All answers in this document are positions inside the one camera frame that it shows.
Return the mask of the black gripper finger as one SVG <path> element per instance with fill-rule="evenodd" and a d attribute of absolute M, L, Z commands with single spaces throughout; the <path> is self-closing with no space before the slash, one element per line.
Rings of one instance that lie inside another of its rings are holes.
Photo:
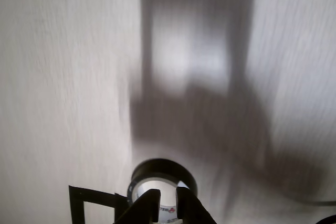
<path fill-rule="evenodd" d="M 216 224 L 194 193 L 186 187 L 176 189 L 177 218 L 182 223 Z"/>
<path fill-rule="evenodd" d="M 149 189 L 115 221 L 116 224 L 150 224 L 159 221 L 161 192 Z"/>

